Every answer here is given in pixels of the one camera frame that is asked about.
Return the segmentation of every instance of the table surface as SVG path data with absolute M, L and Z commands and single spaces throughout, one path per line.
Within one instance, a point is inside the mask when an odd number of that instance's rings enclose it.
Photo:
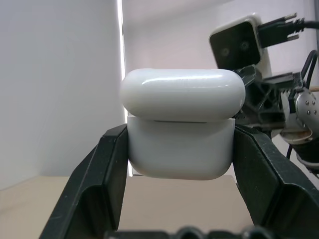
M 68 177 L 36 177 L 0 191 L 0 238 L 38 238 Z M 232 176 L 210 181 L 128 177 L 119 230 L 240 232 L 252 225 Z

